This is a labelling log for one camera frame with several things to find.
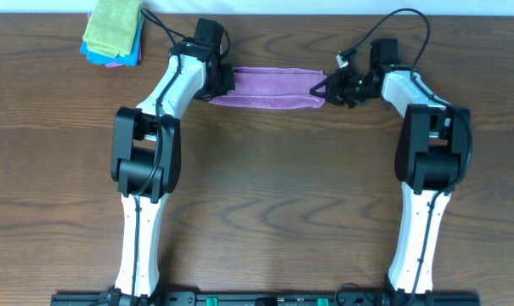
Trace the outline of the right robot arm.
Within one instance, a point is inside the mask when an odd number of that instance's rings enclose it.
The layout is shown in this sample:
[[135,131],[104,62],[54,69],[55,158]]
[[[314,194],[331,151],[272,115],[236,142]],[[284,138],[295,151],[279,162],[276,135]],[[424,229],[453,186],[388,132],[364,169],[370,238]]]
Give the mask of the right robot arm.
[[313,86],[310,93],[335,105],[354,107],[383,98],[402,117],[394,171],[403,194],[398,244],[384,287],[378,292],[338,293],[369,305],[475,303],[471,295],[433,293],[432,266],[443,213],[472,158],[470,112],[439,98],[418,72],[377,64],[360,75],[349,65]]

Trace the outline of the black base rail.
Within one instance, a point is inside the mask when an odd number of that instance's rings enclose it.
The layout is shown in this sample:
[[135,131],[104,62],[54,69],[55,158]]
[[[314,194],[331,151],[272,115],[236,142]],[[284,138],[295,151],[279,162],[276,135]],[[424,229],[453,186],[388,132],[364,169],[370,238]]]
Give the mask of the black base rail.
[[472,293],[426,293],[413,300],[408,295],[387,292],[346,291],[327,294],[196,294],[168,292],[161,297],[140,298],[137,305],[159,306],[479,306],[478,295]]

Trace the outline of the folded purple cloth in stack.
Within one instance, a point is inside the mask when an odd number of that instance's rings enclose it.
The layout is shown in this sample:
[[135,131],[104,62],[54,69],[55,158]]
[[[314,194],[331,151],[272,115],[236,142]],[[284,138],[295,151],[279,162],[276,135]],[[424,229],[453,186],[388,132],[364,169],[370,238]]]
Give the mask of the folded purple cloth in stack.
[[137,66],[142,59],[141,32],[143,29],[143,23],[144,22],[141,20],[138,24],[132,52],[127,56],[109,57],[89,51],[85,42],[82,43],[80,53],[87,57],[89,63],[94,65],[104,65],[107,68],[114,68],[118,66]]

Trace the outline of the purple microfiber cloth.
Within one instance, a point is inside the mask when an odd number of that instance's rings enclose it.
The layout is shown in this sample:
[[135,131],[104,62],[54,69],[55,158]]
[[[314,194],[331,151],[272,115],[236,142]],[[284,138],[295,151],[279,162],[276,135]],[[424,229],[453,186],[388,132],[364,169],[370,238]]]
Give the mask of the purple microfiber cloth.
[[323,71],[279,67],[235,67],[235,89],[212,98],[211,104],[226,107],[295,110],[320,108],[325,99],[310,88],[326,79]]

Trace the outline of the folded green cloth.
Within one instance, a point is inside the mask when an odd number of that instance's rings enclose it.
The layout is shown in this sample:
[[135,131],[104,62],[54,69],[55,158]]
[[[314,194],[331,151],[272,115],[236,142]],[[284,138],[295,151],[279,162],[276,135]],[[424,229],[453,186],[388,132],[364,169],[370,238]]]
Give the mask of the folded green cloth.
[[98,0],[82,40],[88,50],[109,57],[132,52],[142,0]]

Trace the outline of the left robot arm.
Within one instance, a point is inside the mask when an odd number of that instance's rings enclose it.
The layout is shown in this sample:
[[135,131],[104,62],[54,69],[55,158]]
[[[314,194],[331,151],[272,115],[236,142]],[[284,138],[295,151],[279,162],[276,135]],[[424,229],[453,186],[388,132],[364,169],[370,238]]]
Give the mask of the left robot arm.
[[121,193],[124,230],[111,305],[157,300],[161,218],[181,170],[181,119],[192,99],[232,90],[226,54],[220,42],[189,38],[177,43],[151,94],[116,113],[110,172]]

